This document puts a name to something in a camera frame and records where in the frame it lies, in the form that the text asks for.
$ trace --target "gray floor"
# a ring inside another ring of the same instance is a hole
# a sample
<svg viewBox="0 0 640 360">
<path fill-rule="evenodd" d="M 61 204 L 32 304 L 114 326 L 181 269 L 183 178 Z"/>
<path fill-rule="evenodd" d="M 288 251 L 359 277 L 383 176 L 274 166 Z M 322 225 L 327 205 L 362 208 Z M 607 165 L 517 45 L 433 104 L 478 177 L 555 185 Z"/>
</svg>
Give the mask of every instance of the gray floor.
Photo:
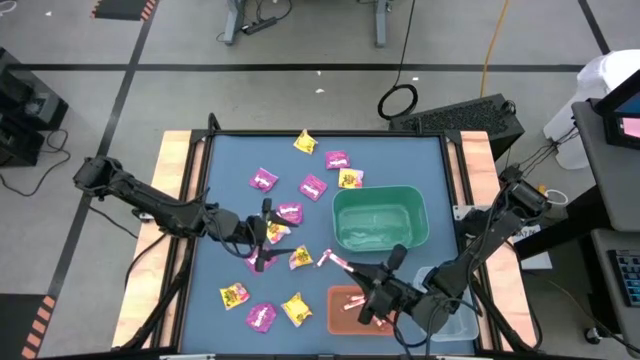
<svg viewBox="0 0 640 360">
<path fill-rule="evenodd" d="M 266 13 L 282 8 L 269 3 Z M 396 63 L 410 8 L 397 0 L 390 14 L 388 46 L 373 46 L 373 9 L 351 0 L 293 0 L 290 17 L 234 47 L 214 38 L 224 27 L 226 2 L 162 0 L 145 43 L 142 64 Z M 94 1 L 20 0 L 0 17 L 0 46 L 23 63 L 127 64 L 141 23 L 92 20 Z M 501 0 L 418 1 L 407 63 L 481 64 Z M 612 50 L 640 47 L 634 0 L 589 0 Z M 253 8 L 247 9 L 253 18 Z M 513 0 L 492 63 L 519 65 L 585 64 L 599 56 L 576 0 Z M 71 106 L 63 127 L 70 131 L 72 160 L 54 171 L 40 192 L 23 199 L 0 188 L 0 292 L 46 293 L 80 200 L 71 176 L 83 157 L 93 156 L 112 113 L 122 71 L 40 71 L 37 75 Z M 575 90 L 575 73 L 490 73 L 487 93 L 515 101 L 526 129 L 511 152 L 518 161 L 544 144 L 542 127 Z M 405 72 L 401 81 L 420 92 L 418 109 L 469 100 L 479 94 L 480 72 Z M 215 112 L 225 128 L 384 129 L 379 97 L 394 72 L 136 72 L 119 117 L 109 155 L 142 181 L 150 181 L 162 133 L 205 126 Z M 390 100 L 390 111 L 407 99 Z M 2 170 L 12 184 L 30 189 L 58 155 L 38 166 Z M 499 169 L 504 158 L 498 161 Z M 529 176 L 575 198 L 594 184 L 589 169 L 562 170 L 553 157 Z M 127 206 L 107 200 L 96 207 L 137 232 Z M 133 240 L 102 218 L 89 214 L 73 256 L 41 356 L 104 351 L 111 344 L 123 294 L 123 277 Z M 554 265 L 572 263 L 572 252 L 552 254 Z M 583 296 L 588 289 L 559 271 L 548 276 Z M 551 354 L 607 359 L 628 358 L 611 340 L 592 346 L 582 339 L 587 318 L 571 303 L 535 279 L 526 280 L 544 329 L 542 348 Z"/>
</svg>

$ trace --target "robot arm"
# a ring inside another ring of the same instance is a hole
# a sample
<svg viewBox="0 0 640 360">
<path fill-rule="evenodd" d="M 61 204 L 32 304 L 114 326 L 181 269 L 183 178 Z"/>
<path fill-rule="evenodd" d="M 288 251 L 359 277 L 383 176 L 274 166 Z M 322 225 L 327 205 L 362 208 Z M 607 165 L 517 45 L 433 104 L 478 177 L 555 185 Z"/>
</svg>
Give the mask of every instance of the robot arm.
<svg viewBox="0 0 640 360">
<path fill-rule="evenodd" d="M 524 226 L 536 224 L 549 210 L 547 199 L 525 181 L 517 170 L 510 169 L 501 180 L 503 188 L 491 209 L 473 210 L 458 222 L 460 236 L 475 239 L 458 257 L 434 268 L 422 285 L 423 293 L 397 279 L 397 270 L 406 248 L 396 245 L 387 265 L 348 263 L 353 271 L 345 270 L 362 288 L 367 302 L 358 321 L 368 324 L 375 315 L 387 317 L 391 311 L 402 311 L 427 333 L 435 333 L 444 326 L 449 314 L 455 313 L 464 290 L 469 285 L 469 273 L 480 267 L 507 239 Z"/>
<path fill-rule="evenodd" d="M 249 216 L 241 221 L 237 214 L 220 208 L 217 203 L 207 204 L 206 193 L 184 202 L 142 183 L 124 171 L 118 160 L 98 156 L 85 159 L 73 177 L 75 186 L 86 195 L 103 200 L 113 195 L 134 208 L 153 216 L 162 232 L 176 237 L 202 237 L 231 244 L 245 244 L 258 249 L 256 271 L 262 271 L 264 261 L 293 250 L 263 250 L 267 221 L 296 227 L 271 210 L 271 199 L 262 204 L 262 216 Z"/>
</svg>

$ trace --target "yellow candy wrapper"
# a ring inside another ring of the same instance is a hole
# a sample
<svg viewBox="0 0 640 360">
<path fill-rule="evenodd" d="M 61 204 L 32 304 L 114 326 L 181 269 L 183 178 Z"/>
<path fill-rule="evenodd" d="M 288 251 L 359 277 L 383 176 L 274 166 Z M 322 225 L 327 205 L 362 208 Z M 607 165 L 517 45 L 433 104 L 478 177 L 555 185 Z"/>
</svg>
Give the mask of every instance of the yellow candy wrapper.
<svg viewBox="0 0 640 360">
<path fill-rule="evenodd" d="M 295 294 L 291 300 L 282 304 L 282 308 L 295 327 L 300 327 L 307 316 L 313 315 L 311 309 L 302 301 L 300 293 Z"/>
<path fill-rule="evenodd" d="M 289 227 L 271 221 L 267 222 L 267 239 L 269 239 L 270 243 L 275 245 L 288 234 L 291 234 Z"/>
<path fill-rule="evenodd" d="M 362 187 L 364 171 L 355 169 L 340 169 L 338 174 L 338 186 L 344 189 L 357 189 Z"/>
<path fill-rule="evenodd" d="M 300 136 L 298 136 L 298 138 L 296 139 L 296 142 L 293 143 L 293 146 L 295 146 L 296 149 L 302 152 L 313 154 L 313 148 L 317 143 L 318 142 L 314 138 L 309 136 L 309 134 L 307 133 L 307 129 L 304 129 L 302 130 Z"/>
<path fill-rule="evenodd" d="M 313 263 L 311 254 L 307 247 L 302 245 L 296 249 L 296 251 L 289 256 L 289 269 L 293 270 L 299 266 L 309 265 Z"/>
<path fill-rule="evenodd" d="M 249 300 L 249 292 L 240 283 L 235 283 L 228 288 L 220 289 L 224 308 L 229 310 Z"/>
</svg>

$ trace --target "black clamp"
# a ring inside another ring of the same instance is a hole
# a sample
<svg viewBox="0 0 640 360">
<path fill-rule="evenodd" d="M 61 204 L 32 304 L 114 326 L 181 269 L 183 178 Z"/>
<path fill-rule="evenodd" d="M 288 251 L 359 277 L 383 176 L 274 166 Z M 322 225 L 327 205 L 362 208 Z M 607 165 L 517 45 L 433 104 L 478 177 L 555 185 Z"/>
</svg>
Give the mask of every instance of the black clamp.
<svg viewBox="0 0 640 360">
<path fill-rule="evenodd" d="M 216 131 L 222 130 L 220 122 L 213 113 L 209 113 L 209 119 L 207 120 L 207 135 L 214 136 Z"/>
</svg>

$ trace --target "pink candy stick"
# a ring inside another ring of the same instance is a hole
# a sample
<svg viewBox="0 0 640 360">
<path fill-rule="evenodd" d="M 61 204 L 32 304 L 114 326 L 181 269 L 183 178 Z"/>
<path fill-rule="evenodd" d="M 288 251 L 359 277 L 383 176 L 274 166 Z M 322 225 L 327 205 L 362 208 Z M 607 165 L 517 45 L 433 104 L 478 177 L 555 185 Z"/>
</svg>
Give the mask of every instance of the pink candy stick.
<svg viewBox="0 0 640 360">
<path fill-rule="evenodd" d="M 324 264 L 324 262 L 327 260 L 327 257 L 329 257 L 329 254 L 331 254 L 331 249 L 325 250 L 322 253 L 322 257 L 320 258 L 320 260 L 318 260 L 318 263 L 316 263 L 316 266 L 322 266 L 322 264 Z"/>
<path fill-rule="evenodd" d="M 351 303 L 348 303 L 347 305 L 345 305 L 344 309 L 345 310 L 353 309 L 354 307 L 358 307 L 358 306 L 364 305 L 364 303 L 365 303 L 364 299 L 356 300 L 354 302 L 351 302 Z"/>
<path fill-rule="evenodd" d="M 341 268 L 347 270 L 348 272 L 353 272 L 353 268 L 349 266 L 349 263 L 339 258 L 338 255 L 334 253 L 329 253 L 329 259 L 334 263 L 338 264 Z"/>
<path fill-rule="evenodd" d="M 373 316 L 373 320 L 376 322 L 376 325 L 378 325 L 378 327 L 382 327 L 386 323 L 386 321 L 378 319 L 378 317 L 375 315 Z"/>
<path fill-rule="evenodd" d="M 322 264 L 324 264 L 327 258 L 329 258 L 334 263 L 338 264 L 341 268 L 349 272 L 353 272 L 353 268 L 349 266 L 349 263 L 341 259 L 338 255 L 334 254 L 333 251 L 331 251 L 331 249 L 327 249 L 324 251 L 324 253 L 322 253 L 322 257 L 316 263 L 316 266 L 322 266 Z"/>
</svg>

